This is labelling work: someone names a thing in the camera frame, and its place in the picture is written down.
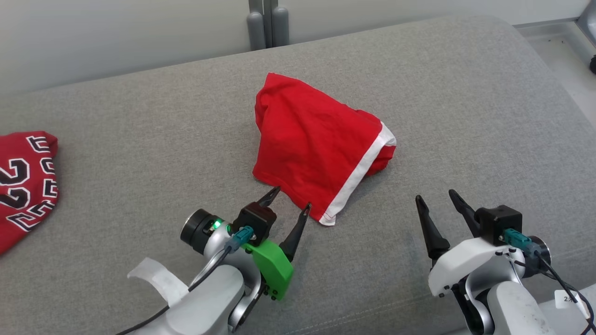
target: folded red jersey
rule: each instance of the folded red jersey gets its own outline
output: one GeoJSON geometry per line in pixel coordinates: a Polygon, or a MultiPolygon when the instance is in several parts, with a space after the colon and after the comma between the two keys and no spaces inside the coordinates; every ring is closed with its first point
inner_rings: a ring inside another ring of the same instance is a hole
{"type": "Polygon", "coordinates": [[[42,131],[0,136],[0,254],[42,222],[58,201],[56,137],[42,131]]]}
{"type": "Polygon", "coordinates": [[[253,175],[281,186],[296,205],[312,203],[311,217],[334,225],[365,175],[384,169],[396,140],[374,115],[321,91],[270,73],[256,97],[261,131],[253,175]]]}

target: gray fabric surface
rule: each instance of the gray fabric surface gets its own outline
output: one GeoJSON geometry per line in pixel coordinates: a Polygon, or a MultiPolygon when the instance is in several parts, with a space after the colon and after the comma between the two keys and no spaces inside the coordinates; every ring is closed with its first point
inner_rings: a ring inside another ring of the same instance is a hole
{"type": "MultiPolygon", "coordinates": [[[[234,219],[269,187],[251,171],[254,96],[267,72],[378,116],[395,158],[355,190],[337,225],[308,222],[286,299],[262,299],[240,334],[440,334],[414,197],[452,245],[470,238],[447,190],[507,204],[576,287],[594,283],[596,134],[524,39],[490,17],[448,17],[78,83],[0,102],[0,134],[59,139],[61,199],[0,258],[0,334],[110,334],[164,305],[126,274],[144,257],[188,282],[204,259],[179,240],[203,207],[234,219]]],[[[274,241],[300,211],[280,195],[274,241]]],[[[532,278],[539,300],[555,284],[532,278]]]]}

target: white stripe trim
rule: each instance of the white stripe trim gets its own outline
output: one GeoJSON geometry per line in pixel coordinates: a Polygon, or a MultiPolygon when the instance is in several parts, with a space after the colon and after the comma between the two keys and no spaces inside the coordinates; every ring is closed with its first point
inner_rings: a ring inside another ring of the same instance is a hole
{"type": "Polygon", "coordinates": [[[377,158],[381,149],[384,146],[390,147],[397,144],[395,136],[393,136],[389,128],[387,128],[383,122],[381,122],[381,125],[383,126],[381,132],[378,133],[377,138],[372,142],[372,145],[368,148],[364,156],[362,156],[362,159],[354,171],[352,171],[350,177],[347,178],[346,183],[343,184],[341,190],[339,190],[321,217],[321,220],[319,220],[322,225],[335,225],[336,215],[344,208],[347,199],[352,192],[354,192],[356,186],[360,184],[360,181],[364,178],[364,175],[366,175],[371,165],[373,165],[373,162],[377,158]]]}

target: red cloth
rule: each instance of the red cloth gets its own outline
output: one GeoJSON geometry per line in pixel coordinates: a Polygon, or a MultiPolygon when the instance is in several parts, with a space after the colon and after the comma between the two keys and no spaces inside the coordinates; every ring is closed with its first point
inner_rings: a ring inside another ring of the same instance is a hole
{"type": "Polygon", "coordinates": [[[270,73],[256,97],[261,132],[253,175],[281,186],[311,217],[334,225],[364,175],[384,169],[395,137],[374,115],[354,110],[309,85],[270,73]]]}
{"type": "Polygon", "coordinates": [[[52,158],[58,139],[42,131],[0,136],[0,254],[43,221],[58,201],[52,158]]]}

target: white wall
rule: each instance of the white wall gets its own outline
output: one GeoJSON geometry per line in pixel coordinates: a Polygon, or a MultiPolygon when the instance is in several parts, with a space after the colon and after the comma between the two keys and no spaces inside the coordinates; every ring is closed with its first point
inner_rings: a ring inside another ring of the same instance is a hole
{"type": "Polygon", "coordinates": [[[279,0],[290,43],[448,14],[489,14],[510,24],[579,17],[589,0],[279,0]]]}
{"type": "Polygon", "coordinates": [[[0,0],[0,95],[250,49],[247,0],[0,0]]]}

